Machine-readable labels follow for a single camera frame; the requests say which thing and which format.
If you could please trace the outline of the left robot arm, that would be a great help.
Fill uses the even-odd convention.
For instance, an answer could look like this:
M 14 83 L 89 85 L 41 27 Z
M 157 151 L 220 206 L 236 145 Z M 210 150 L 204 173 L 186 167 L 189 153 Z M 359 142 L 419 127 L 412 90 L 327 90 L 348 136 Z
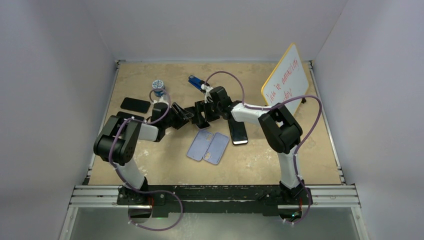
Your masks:
M 195 116 L 195 110 L 194 106 L 181 107 L 176 102 L 158 102 L 153 104 L 149 122 L 112 115 L 100 131 L 93 152 L 113 167 L 123 186 L 130 189 L 129 197 L 136 204 L 146 203 L 149 195 L 156 193 L 155 190 L 149 191 L 147 178 L 135 163 L 138 141 L 160 142 L 166 129 L 178 130 L 189 123 Z

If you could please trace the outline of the black phone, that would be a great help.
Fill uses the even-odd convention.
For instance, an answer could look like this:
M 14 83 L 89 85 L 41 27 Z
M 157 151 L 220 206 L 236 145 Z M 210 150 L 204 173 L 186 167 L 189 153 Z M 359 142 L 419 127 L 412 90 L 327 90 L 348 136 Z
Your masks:
M 131 97 L 125 97 L 120 105 L 120 108 L 123 110 L 145 114 L 148 112 L 150 106 L 151 106 L 150 101 L 131 98 Z
M 117 117 L 123 118 L 123 119 L 135 119 L 138 121 L 143 122 L 145 120 L 145 118 L 143 116 L 139 116 L 133 113 L 128 113 L 128 112 L 123 112 L 123 111 L 118 111 L 116 114 Z

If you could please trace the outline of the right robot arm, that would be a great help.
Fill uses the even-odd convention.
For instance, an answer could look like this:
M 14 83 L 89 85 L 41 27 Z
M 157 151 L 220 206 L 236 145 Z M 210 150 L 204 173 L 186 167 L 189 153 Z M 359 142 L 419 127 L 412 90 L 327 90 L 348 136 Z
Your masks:
M 281 103 L 273 107 L 245 105 L 240 100 L 231 100 L 222 86 L 211 87 L 203 83 L 198 89 L 204 94 L 204 101 L 198 104 L 204 108 L 206 122 L 223 118 L 240 127 L 245 123 L 260 126 L 268 145 L 278 156 L 282 200 L 288 204 L 298 200 L 304 190 L 297 160 L 303 130 L 287 107 Z

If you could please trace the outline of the lilac phone case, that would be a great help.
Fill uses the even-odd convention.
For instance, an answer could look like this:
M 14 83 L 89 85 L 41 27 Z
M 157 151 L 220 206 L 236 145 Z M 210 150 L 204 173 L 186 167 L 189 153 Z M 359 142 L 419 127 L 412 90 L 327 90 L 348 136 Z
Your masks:
M 201 161 L 210 145 L 213 135 L 213 133 L 206 130 L 199 130 L 190 144 L 186 156 L 192 160 Z
M 228 146 L 230 138 L 220 132 L 216 132 L 203 155 L 202 159 L 213 165 L 218 165 Z

